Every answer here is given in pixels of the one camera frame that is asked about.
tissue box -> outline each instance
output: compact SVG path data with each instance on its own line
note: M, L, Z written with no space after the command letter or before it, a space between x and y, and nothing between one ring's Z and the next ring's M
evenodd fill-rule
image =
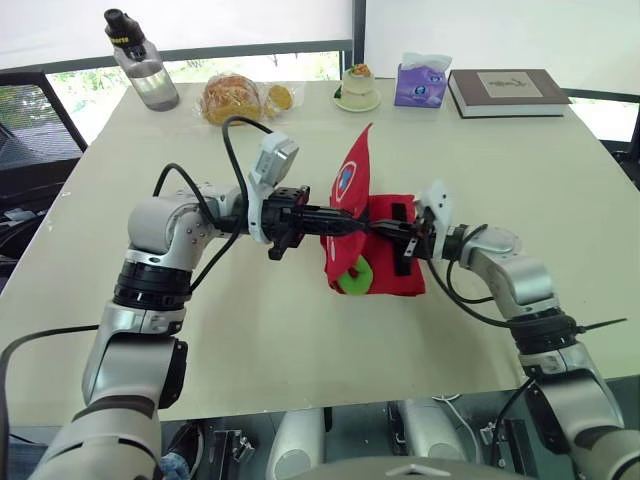
M447 90L445 73L426 66L408 70L403 70L401 66L398 65L394 104L404 107L439 108Z

small cake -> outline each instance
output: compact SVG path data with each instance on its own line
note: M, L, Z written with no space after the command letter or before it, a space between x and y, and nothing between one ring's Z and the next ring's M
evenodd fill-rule
M264 104L264 113L268 117L275 117L280 112L289 110L293 106L293 98L287 87L274 85L269 89Z
M378 101L374 79L364 63L354 65L342 76L340 102L349 108L368 108Z

green toy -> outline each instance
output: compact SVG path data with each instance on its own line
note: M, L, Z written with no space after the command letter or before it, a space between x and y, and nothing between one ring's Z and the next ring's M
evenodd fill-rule
M362 255L358 257L353 269L358 272L358 275L353 277L349 271L346 271L338 278L338 286L347 295L364 295L373 283L373 270Z

red cloth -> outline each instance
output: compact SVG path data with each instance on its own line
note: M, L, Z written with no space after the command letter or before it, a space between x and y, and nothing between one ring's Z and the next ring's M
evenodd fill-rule
M371 123L360 134L338 170L331 187L329 205L349 211L359 218L367 208L369 199L369 147L367 139ZM325 272L329 283L334 283L355 265L364 248L366 234L356 232L344 237L321 239L326 242L327 262Z
M404 205L407 222L416 219L413 207L413 195L372 195L369 197L369 218L371 221L392 218L391 208L394 203ZM367 235L362 255L373 269L373 283L369 288L372 293L391 293L393 295L415 296L425 292L424 278L420 272L418 260L410 262L409 275L396 275L393 244L375 233Z
M392 205L405 206L406 221L415 220L412 195L374 195L369 197L369 128L367 125L338 170L329 205L349 211L359 218L369 209L369 220L392 218ZM325 249L325 272L329 285L343 293L336 281L353 267L363 255L373 270L373 283L368 293L419 295L424 293L424 280L417 260L411 261L410 275L396 275L393 244L376 234L356 232L344 237L321 237Z

white table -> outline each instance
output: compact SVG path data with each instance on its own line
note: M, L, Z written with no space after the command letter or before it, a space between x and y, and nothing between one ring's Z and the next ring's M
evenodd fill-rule
M335 107L335 83L307 83L304 105L272 127L300 145L283 182L309 184L326 204L331 182L369 121L371 192L414 193L442 178L455 221L509 228L544 259L563 308L579 323L632 321L584 336L606 377L640 365L640 196L600 143L565 118L462 120L440 110L396 108L393 81L366 114ZM147 110L129 89L87 150L0 297L2 338L96 323L127 246L134 204L167 162L197 181L233 183L220 130L193 113L202 85L180 85L180 106ZM261 134L232 130L245 171ZM173 178L167 189L177 189ZM215 241L208 258L219 247ZM428 278L426 295L344 297L329 290L319 241L307 237L281 262L242 238L188 304L189 343L180 400L165 420L506 389L522 382L508 333L471 319ZM467 295L484 293L456 273ZM498 315L493 306L482 312ZM11 364L16 425L59 425L83 407L80 381L93 333L38 340Z

